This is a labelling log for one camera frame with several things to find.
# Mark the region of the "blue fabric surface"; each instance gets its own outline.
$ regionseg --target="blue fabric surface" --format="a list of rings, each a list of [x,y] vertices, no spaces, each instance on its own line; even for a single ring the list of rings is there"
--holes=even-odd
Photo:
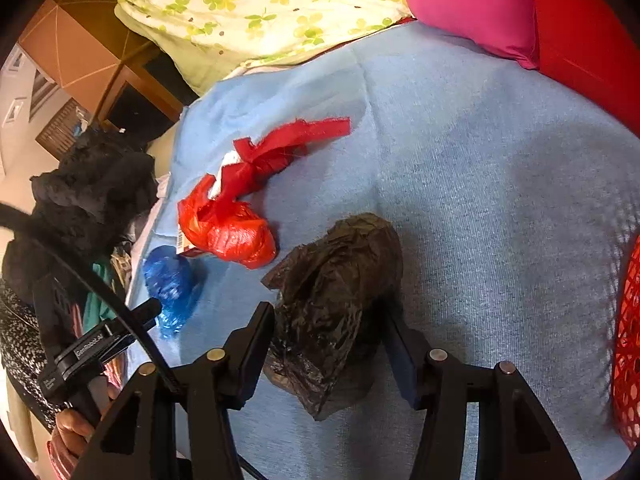
[[[216,172],[232,139],[327,116],[349,116],[351,135],[250,199],[270,221],[278,259],[350,214],[388,219],[404,251],[409,325],[470,364],[515,362],[584,480],[613,473],[628,455],[609,389],[619,276],[639,224],[638,139],[537,72],[407,24],[286,72],[221,82],[193,104],[146,253],[175,242],[177,201]],[[171,365],[221,345],[259,301],[275,299],[260,284],[267,269],[194,263],[204,286],[193,317],[159,341]],[[140,278],[135,287],[138,304]],[[146,360],[138,346],[129,357],[131,370]],[[401,399],[383,351],[376,365],[368,397],[324,422],[261,378],[230,414],[239,452],[270,479],[408,478],[423,414]],[[186,439],[181,417],[183,452]],[[473,453],[471,442],[464,479]]]

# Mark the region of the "silver bolt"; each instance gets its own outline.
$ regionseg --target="silver bolt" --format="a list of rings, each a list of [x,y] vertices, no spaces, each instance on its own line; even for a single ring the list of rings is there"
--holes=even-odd
[[[152,362],[148,362],[148,363],[142,363],[140,365],[140,368],[138,368],[138,373],[140,375],[151,375],[153,372],[156,371],[156,365],[153,364]]]
[[[444,361],[449,354],[447,354],[442,348],[434,348],[429,352],[429,357],[434,361]]]
[[[207,352],[207,359],[209,361],[220,361],[225,358],[225,351],[222,348],[212,348]]]
[[[498,368],[500,368],[500,371],[503,374],[507,375],[511,375],[516,371],[516,365],[511,361],[500,361],[500,364],[498,364]]]

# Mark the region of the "teal cloth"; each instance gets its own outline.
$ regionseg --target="teal cloth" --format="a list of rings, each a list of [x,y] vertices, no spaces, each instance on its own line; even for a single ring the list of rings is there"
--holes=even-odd
[[[109,286],[113,287],[114,279],[113,267],[107,260],[95,262],[93,265],[94,272],[102,278]],[[113,311],[93,292],[89,292],[84,304],[84,314],[82,314],[82,333],[86,334],[94,326],[105,319],[113,319],[116,315]]]

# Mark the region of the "red plastic bag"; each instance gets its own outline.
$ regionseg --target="red plastic bag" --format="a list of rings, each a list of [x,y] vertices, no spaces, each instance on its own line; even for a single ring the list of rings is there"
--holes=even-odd
[[[217,196],[209,198],[216,177],[206,174],[190,195],[178,202],[182,232],[196,247],[222,260],[239,262],[249,269],[270,263],[276,255],[276,245],[267,221],[254,213],[247,202],[236,199],[261,189],[298,153],[306,153],[306,143],[345,136],[350,127],[349,118],[313,123],[296,120],[268,133],[257,145],[249,138],[235,140],[241,161],[222,167]]]

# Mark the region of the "pink cushion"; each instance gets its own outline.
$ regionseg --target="pink cushion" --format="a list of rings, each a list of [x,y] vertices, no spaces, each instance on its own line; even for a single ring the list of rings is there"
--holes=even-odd
[[[414,16],[432,27],[475,41],[492,54],[538,68],[533,0],[407,0]]]

